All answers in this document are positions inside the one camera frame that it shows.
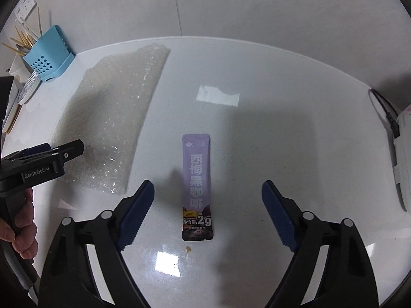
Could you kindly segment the person's left hand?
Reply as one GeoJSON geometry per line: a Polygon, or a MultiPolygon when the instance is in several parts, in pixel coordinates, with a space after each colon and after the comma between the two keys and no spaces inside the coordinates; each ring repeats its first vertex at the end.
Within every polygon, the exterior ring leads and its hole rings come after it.
{"type": "Polygon", "coordinates": [[[15,225],[21,230],[16,235],[11,226],[1,219],[1,240],[12,243],[13,249],[22,259],[33,259],[38,253],[38,242],[36,240],[37,227],[34,223],[33,189],[25,190],[25,204],[15,216],[15,225]]]}

